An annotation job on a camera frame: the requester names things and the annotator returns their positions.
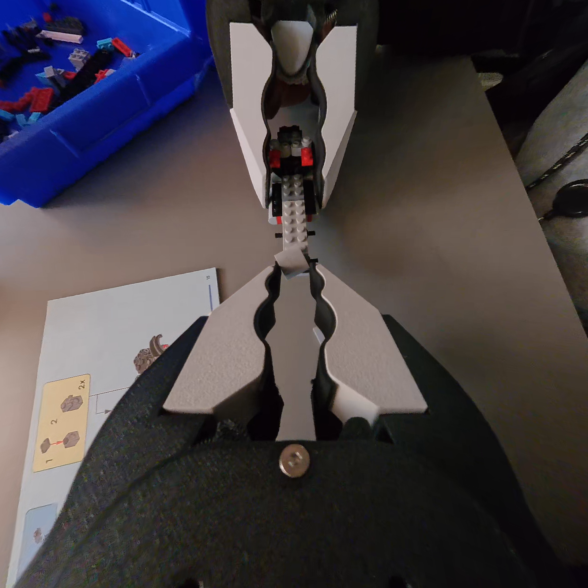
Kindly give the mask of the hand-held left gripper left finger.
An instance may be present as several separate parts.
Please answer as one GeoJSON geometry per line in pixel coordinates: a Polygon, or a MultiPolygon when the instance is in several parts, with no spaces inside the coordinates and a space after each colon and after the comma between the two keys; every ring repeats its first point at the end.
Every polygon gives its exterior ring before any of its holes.
{"type": "Polygon", "coordinates": [[[269,266],[208,316],[164,409],[231,420],[250,435],[278,434],[284,403],[267,336],[282,272],[269,266]]]}

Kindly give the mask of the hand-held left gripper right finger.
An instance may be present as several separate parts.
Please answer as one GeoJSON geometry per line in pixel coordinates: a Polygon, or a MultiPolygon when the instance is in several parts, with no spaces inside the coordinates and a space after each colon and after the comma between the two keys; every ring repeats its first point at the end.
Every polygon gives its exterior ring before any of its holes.
{"type": "Polygon", "coordinates": [[[326,267],[312,264],[315,328],[322,335],[312,386],[317,437],[353,418],[422,414],[428,405],[382,314],[326,267]]]}

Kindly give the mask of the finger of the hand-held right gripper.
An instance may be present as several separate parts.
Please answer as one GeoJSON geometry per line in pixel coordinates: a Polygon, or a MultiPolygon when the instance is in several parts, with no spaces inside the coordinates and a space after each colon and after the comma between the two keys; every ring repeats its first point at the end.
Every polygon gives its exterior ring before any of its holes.
{"type": "Polygon", "coordinates": [[[326,97],[320,138],[325,147],[321,207],[333,192],[355,123],[357,25],[335,26],[318,46],[316,70],[326,97]]]}
{"type": "Polygon", "coordinates": [[[230,113],[254,191],[269,204],[268,122],[263,100],[273,74],[273,48],[252,23],[229,24],[232,106],[230,113]]]}

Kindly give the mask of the blue plastic bin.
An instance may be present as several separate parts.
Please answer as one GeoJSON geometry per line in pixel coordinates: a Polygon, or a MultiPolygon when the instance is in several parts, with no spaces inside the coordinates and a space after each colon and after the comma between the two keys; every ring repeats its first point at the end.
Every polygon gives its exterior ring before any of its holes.
{"type": "MultiPolygon", "coordinates": [[[[1,143],[1,204],[40,208],[195,93],[212,62],[205,1],[63,1],[141,55],[1,143]]],[[[1,1],[1,24],[40,1],[1,1]]]]}

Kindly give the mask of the grey brick model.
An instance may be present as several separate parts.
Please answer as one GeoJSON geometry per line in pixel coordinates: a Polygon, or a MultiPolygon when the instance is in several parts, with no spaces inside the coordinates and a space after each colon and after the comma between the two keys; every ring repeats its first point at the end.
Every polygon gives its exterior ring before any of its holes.
{"type": "Polygon", "coordinates": [[[308,224],[317,211],[314,165],[304,168],[300,164],[300,150],[313,148],[312,139],[298,125],[281,126],[270,149],[280,149],[281,167],[270,170],[269,219],[281,226],[278,237],[282,250],[298,247],[306,255],[309,264],[308,240],[313,232],[308,224]]]}

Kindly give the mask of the grey desk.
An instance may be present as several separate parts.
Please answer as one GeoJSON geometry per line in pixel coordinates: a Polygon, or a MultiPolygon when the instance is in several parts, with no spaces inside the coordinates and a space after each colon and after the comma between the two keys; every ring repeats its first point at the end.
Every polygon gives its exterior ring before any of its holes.
{"type": "MultiPolygon", "coordinates": [[[[214,72],[47,207],[1,207],[2,584],[47,301],[211,266],[227,298],[279,249],[267,216],[214,72]]],[[[469,60],[378,53],[312,225],[312,255],[445,366],[587,562],[587,338],[469,60]]]]}

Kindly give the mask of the person's right hand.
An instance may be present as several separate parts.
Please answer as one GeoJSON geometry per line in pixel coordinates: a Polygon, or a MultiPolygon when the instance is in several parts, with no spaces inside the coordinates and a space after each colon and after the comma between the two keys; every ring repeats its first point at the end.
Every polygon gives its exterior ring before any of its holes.
{"type": "Polygon", "coordinates": [[[271,108],[278,111],[282,107],[291,107],[304,102],[312,93],[312,86],[309,82],[304,84],[288,84],[278,79],[269,96],[271,108]]]}

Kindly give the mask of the brick instruction booklet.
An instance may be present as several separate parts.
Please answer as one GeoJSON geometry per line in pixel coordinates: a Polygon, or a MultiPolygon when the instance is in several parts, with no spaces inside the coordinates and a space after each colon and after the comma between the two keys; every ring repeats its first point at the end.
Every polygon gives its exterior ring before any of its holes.
{"type": "Polygon", "coordinates": [[[48,301],[6,587],[47,538],[131,384],[218,305],[216,268],[48,301]]]}

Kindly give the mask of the person's black jacket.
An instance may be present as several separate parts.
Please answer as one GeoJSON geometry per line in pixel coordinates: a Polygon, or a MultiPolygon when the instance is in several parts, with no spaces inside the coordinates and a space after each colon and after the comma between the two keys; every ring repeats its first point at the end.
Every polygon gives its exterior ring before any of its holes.
{"type": "Polygon", "coordinates": [[[494,49],[472,55],[510,151],[518,151],[534,121],[557,94],[557,60],[553,49],[530,54],[494,49]]]}

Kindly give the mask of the pile of loose bricks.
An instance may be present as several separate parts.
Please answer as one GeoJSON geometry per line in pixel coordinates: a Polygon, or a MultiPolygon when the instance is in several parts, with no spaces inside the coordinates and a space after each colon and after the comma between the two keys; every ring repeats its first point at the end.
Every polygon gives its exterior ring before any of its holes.
{"type": "Polygon", "coordinates": [[[1,142],[140,55],[120,36],[101,37],[62,1],[41,1],[32,15],[1,24],[1,142]]]}

